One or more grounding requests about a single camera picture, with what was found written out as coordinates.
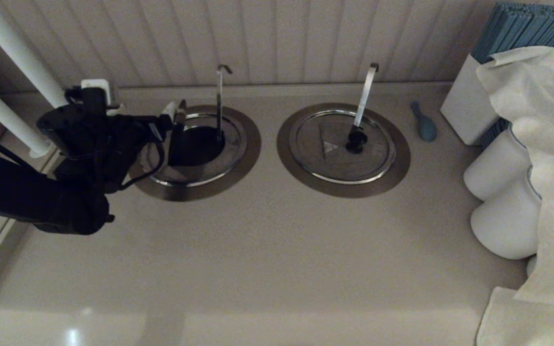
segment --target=white pipe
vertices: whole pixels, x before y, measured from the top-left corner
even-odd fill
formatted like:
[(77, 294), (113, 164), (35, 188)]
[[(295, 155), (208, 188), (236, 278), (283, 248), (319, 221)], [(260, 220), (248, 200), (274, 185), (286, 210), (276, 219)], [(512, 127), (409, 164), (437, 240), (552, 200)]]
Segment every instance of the white pipe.
[(55, 108), (66, 105), (63, 89), (24, 40), (12, 29), (0, 11), (0, 46)]
[(33, 131), (13, 110), (0, 99), (0, 123), (7, 127), (14, 136), (17, 136), (31, 149), (31, 157), (37, 158), (46, 155), (49, 143), (37, 132)]

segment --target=drain hole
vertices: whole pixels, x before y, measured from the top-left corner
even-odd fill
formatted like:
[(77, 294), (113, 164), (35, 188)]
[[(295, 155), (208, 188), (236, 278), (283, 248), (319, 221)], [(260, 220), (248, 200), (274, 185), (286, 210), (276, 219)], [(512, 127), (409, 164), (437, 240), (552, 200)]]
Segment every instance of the drain hole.
[(217, 131), (215, 127), (198, 126), (173, 137), (168, 166), (200, 166), (215, 160), (225, 146), (225, 136), (220, 136), (221, 140), (218, 141)]

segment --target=white cup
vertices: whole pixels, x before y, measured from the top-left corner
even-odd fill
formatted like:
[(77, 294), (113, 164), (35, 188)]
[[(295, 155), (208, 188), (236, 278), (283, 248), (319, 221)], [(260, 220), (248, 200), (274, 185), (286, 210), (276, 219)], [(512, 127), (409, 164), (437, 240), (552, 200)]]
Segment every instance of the white cup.
[(523, 259), (538, 250), (541, 197), (530, 181), (531, 167), (471, 214), (471, 229), (488, 250)]
[(466, 169), (463, 179), (468, 190), (482, 201), (497, 195), (506, 184), (531, 166), (529, 153), (512, 132), (503, 131)]

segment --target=blue straws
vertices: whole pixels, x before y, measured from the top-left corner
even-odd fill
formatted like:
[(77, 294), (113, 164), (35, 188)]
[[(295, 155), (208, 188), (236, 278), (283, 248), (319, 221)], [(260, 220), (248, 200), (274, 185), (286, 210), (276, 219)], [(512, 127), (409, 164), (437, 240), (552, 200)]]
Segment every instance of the blue straws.
[(493, 53), (527, 46), (554, 47), (554, 6), (498, 2), (471, 56), (485, 63)]

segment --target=metal lid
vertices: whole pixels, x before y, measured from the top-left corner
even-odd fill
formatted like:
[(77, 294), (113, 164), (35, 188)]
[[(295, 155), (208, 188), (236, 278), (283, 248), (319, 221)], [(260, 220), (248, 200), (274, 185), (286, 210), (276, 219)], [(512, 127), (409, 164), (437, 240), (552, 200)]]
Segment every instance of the metal lid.
[[(187, 109), (185, 130), (198, 126), (215, 126), (214, 106)], [(260, 133), (255, 124), (241, 112), (224, 107), (222, 120), (225, 146), (220, 155), (199, 166), (168, 166), (137, 183), (149, 195), (169, 201), (191, 201), (226, 190), (248, 173), (260, 154)], [(170, 142), (171, 132), (165, 143)], [(168, 145), (164, 146), (168, 157)], [(132, 177), (151, 171), (159, 161), (154, 144), (147, 145), (130, 169)]]
[(294, 159), (319, 179), (344, 185), (366, 184), (384, 175), (396, 157), (394, 140), (378, 122), (363, 117), (367, 144), (359, 154), (345, 145), (356, 112), (332, 108), (312, 112), (290, 130)]

